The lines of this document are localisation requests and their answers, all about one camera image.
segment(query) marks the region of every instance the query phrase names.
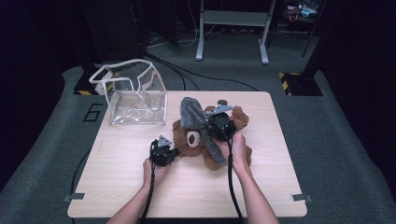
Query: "metal rack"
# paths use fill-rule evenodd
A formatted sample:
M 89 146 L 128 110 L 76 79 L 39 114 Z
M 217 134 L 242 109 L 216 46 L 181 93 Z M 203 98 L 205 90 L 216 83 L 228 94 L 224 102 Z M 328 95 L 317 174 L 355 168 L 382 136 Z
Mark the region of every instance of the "metal rack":
M 262 26 L 264 31 L 262 38 L 258 40 L 262 63 L 268 64 L 268 55 L 265 48 L 265 39 L 268 35 L 271 19 L 276 0 L 271 0 L 271 6 L 268 12 L 242 12 L 242 11 L 220 11 L 205 10 L 204 0 L 201 0 L 200 12 L 200 34 L 196 60 L 201 61 L 204 54 L 204 24 L 222 24 L 222 25 L 244 25 L 244 26 Z

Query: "stuffed animal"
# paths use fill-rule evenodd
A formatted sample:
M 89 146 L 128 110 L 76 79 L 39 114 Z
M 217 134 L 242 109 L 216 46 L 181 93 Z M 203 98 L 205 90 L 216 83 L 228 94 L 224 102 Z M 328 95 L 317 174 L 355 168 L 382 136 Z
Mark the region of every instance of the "stuffed animal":
M 204 111 L 214 109 L 214 106 L 208 106 Z M 236 130 L 241 131 L 248 125 L 248 116 L 244 113 L 241 106 L 236 106 L 232 110 L 230 120 L 233 120 Z M 179 157 L 193 157 L 202 154 L 205 166 L 209 170 L 218 170 L 220 165 L 215 162 L 204 139 L 202 138 L 202 130 L 194 130 L 181 127 L 181 119 L 173 124 L 173 138 L 175 147 L 179 150 Z M 251 164 L 252 149 L 247 146 L 247 163 Z

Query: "black wire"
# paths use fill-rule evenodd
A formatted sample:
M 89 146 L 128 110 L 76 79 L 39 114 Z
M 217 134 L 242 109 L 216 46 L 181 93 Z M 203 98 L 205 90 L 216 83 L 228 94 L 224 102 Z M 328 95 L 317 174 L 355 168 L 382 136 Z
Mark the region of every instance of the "black wire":
M 70 195 L 73 194 L 74 192 L 74 185 L 75 185 L 75 181 L 76 181 L 76 176 L 79 170 L 79 167 L 81 166 L 81 164 L 85 161 L 85 159 L 87 158 L 87 156 L 90 154 L 92 148 L 90 148 L 90 150 L 88 150 L 87 153 L 85 153 L 84 157 L 79 161 L 78 166 L 76 168 L 76 171 L 73 174 L 73 179 L 72 179 L 72 184 L 70 185 Z
M 241 210 L 239 209 L 238 201 L 236 200 L 235 193 L 233 191 L 233 145 L 230 144 L 230 139 L 228 139 L 227 134 L 224 130 L 214 122 L 218 128 L 222 131 L 225 139 L 227 140 L 228 149 L 230 151 L 230 155 L 228 156 L 228 186 L 230 188 L 231 198 L 233 199 L 233 206 L 235 207 L 236 213 L 238 214 L 239 220 L 242 224 L 244 224 L 244 218 L 242 217 Z
M 149 192 L 148 192 L 148 200 L 146 201 L 145 211 L 143 212 L 142 217 L 140 218 L 139 224 L 144 224 L 146 220 L 146 215 L 149 211 L 149 205 L 151 203 L 152 192 L 154 191 L 154 182 L 155 182 L 155 162 L 151 162 L 151 182 L 149 184 Z
M 206 77 L 206 76 L 203 76 L 203 75 L 199 75 L 199 74 L 197 74 L 197 73 L 193 73 L 192 71 L 189 71 L 189 70 L 187 70 L 187 69 L 185 69 L 185 68 L 179 67 L 179 66 L 177 66 L 177 65 L 175 65 L 175 64 L 173 64 L 173 63 L 166 62 L 166 61 L 164 61 L 164 60 L 158 58 L 157 56 L 154 56 L 154 55 L 152 55 L 152 54 L 150 54 L 150 53 L 148 53 L 148 52 L 145 52 L 145 55 L 146 55 L 147 57 L 149 57 L 150 59 L 155 60 L 156 62 L 159 62 L 159 63 L 166 63 L 166 65 L 171 65 L 172 67 L 174 67 L 174 68 L 176 68 L 176 69 L 180 69 L 180 70 L 182 70 L 182 71 L 188 72 L 188 73 L 190 73 L 190 74 L 192 74 L 192 75 L 195 75 L 195 76 L 197 76 L 197 77 L 204 77 L 204 78 L 208 78 L 208 79 L 212 79 L 212 80 L 220 80 L 220 81 L 235 82 L 235 83 L 238 83 L 238 84 L 245 85 L 245 86 L 247 86 L 247 87 L 253 89 L 254 91 L 258 91 L 256 88 L 254 88 L 254 87 L 248 85 L 248 84 L 245 83 L 245 82 L 241 82 L 241 81 L 234 80 L 234 79 L 228 79 L 228 78 Z
M 154 55 L 149 54 L 149 53 L 147 53 L 147 52 L 145 53 L 145 55 L 146 55 L 148 58 L 150 58 L 150 59 L 156 61 L 157 63 L 162 63 L 162 64 L 168 66 L 170 69 L 172 69 L 173 71 L 175 71 L 178 75 L 180 75 L 181 78 L 182 78 L 182 80 L 183 80 L 184 91 L 186 90 L 186 83 L 185 83 L 185 81 L 184 81 L 184 78 L 186 78 L 190 83 L 192 83 L 192 85 L 193 85 L 198 91 L 200 90 L 199 87 L 198 87 L 198 85 L 197 85 L 190 77 L 188 77 L 186 74 L 184 74 L 183 72 L 179 71 L 178 68 L 177 68 L 174 64 L 169 63 L 169 62 L 167 62 L 167 61 L 164 61 L 164 60 L 158 58 L 157 56 L 154 56 Z
M 164 43 L 167 43 L 167 42 L 163 39 L 163 37 L 161 37 L 159 35 L 154 35 L 150 38 L 150 41 L 148 42 L 148 47 L 152 47 L 152 46 L 164 44 Z

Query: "gray cloth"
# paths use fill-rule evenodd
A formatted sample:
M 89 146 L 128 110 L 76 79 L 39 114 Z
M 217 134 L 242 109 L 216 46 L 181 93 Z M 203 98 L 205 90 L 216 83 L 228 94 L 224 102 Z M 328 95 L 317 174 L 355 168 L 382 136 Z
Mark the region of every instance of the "gray cloth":
M 224 159 L 218 145 L 210 137 L 206 130 L 207 122 L 204 117 L 204 110 L 196 99 L 184 97 L 180 104 L 180 126 L 182 128 L 199 130 L 210 155 L 217 164 L 224 164 Z

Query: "wooden table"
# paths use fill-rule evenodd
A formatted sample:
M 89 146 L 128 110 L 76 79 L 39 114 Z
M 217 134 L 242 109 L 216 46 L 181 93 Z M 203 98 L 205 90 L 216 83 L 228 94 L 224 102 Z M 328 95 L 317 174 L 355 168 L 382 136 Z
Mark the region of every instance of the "wooden table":
M 251 169 L 262 192 L 278 217 L 303 217 L 307 212 L 305 203 L 290 197 L 301 194 L 301 190 L 271 96 L 258 91 L 169 91 L 165 125 L 109 126 L 107 110 L 76 189 L 76 193 L 84 193 L 84 198 L 70 203 L 68 215 L 112 217 L 137 193 L 151 142 L 160 134 L 173 140 L 172 124 L 180 119 L 180 102 L 186 96 L 197 99 L 203 108 L 217 105 L 219 99 L 242 106 L 250 117 L 242 133 L 253 148 Z M 233 187 L 245 217 L 246 207 L 235 174 Z M 210 171 L 201 155 L 177 157 L 154 190 L 148 217 L 237 217 L 227 168 Z

